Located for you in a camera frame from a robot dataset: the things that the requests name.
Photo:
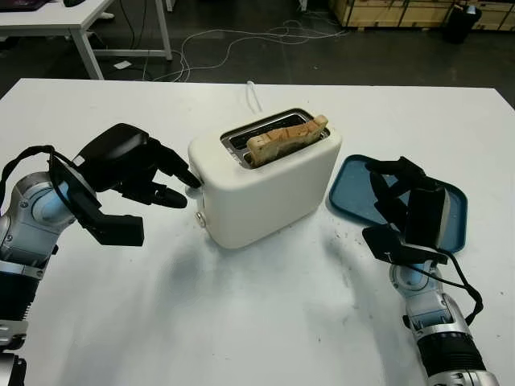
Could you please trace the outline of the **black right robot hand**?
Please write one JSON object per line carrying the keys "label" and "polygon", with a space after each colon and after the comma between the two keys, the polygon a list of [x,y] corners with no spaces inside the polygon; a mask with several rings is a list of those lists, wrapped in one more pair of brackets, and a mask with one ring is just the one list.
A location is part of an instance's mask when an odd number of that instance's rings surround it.
{"label": "black right robot hand", "polygon": [[438,249],[450,212],[446,188],[405,157],[365,164],[377,199],[374,207],[409,244]]}

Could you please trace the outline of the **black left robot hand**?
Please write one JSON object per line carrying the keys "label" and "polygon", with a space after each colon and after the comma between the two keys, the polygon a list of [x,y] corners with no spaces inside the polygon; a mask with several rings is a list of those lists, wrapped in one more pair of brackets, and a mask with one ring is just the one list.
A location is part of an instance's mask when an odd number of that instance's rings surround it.
{"label": "black left robot hand", "polygon": [[115,190],[122,197],[145,205],[187,206],[184,195],[154,181],[158,171],[175,176],[190,188],[201,186],[189,165],[173,149],[126,123],[116,124],[94,138],[73,163],[94,191]]}

